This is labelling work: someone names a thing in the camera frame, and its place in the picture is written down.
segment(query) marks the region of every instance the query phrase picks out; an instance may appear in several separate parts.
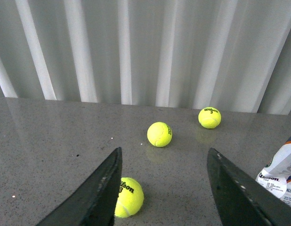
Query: gray countertop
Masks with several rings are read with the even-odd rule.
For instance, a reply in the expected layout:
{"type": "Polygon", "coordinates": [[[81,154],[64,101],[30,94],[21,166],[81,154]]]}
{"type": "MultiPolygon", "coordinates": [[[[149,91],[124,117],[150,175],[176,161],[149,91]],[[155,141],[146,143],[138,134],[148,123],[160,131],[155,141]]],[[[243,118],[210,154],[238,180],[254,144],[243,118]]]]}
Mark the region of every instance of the gray countertop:
{"type": "Polygon", "coordinates": [[[0,98],[0,226],[38,223],[119,146],[122,176],[141,184],[145,201],[116,226],[221,225],[206,170],[208,149],[255,178],[291,135],[291,116],[221,112],[221,124],[205,129],[198,113],[0,98]],[[173,130],[164,148],[146,138],[156,121],[173,130]]]}

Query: curtain fold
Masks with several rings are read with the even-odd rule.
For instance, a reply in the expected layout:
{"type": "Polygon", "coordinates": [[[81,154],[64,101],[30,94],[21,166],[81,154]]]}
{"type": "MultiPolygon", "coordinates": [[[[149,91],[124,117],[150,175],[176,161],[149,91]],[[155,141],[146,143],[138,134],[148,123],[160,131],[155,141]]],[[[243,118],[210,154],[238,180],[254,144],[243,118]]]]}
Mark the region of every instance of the curtain fold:
{"type": "Polygon", "coordinates": [[[291,115],[291,0],[0,1],[0,97],[291,115]]]}

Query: tennis ball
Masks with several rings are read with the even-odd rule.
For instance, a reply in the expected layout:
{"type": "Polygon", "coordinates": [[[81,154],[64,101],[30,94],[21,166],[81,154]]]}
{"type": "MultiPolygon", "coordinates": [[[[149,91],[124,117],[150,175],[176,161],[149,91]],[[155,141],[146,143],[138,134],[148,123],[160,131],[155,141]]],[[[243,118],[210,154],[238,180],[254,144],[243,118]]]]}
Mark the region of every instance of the tennis ball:
{"type": "Polygon", "coordinates": [[[115,216],[127,218],[136,214],[144,202],[141,185],[133,178],[121,178],[115,216]]]}
{"type": "Polygon", "coordinates": [[[164,147],[172,140],[172,130],[164,122],[155,122],[147,130],[147,138],[156,147],[164,147]]]}
{"type": "Polygon", "coordinates": [[[200,111],[198,119],[203,127],[213,129],[220,124],[221,113],[216,108],[206,107],[200,111]]]}

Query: tennis ball can label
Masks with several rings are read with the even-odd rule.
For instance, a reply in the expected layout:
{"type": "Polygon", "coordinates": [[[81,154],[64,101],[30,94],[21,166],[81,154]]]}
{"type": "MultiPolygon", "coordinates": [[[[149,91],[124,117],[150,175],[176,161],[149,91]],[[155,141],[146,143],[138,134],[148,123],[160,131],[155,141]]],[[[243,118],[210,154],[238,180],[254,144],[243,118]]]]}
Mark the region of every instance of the tennis ball can label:
{"type": "Polygon", "coordinates": [[[258,174],[256,181],[291,206],[291,137],[258,174]]]}

